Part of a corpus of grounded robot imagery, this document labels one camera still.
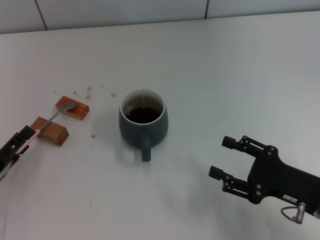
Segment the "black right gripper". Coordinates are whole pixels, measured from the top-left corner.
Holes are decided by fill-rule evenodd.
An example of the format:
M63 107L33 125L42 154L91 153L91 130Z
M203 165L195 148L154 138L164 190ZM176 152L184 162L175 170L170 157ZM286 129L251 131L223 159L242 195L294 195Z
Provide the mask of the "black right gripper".
M208 176L223 181L223 192L248 198L256 205L263 198L275 197L295 206L304 203L310 215L320 210L320 178L282 162L276 147L266 146L246 135L239 141L225 136L221 145L255 157L247 182L220 168L210 167Z

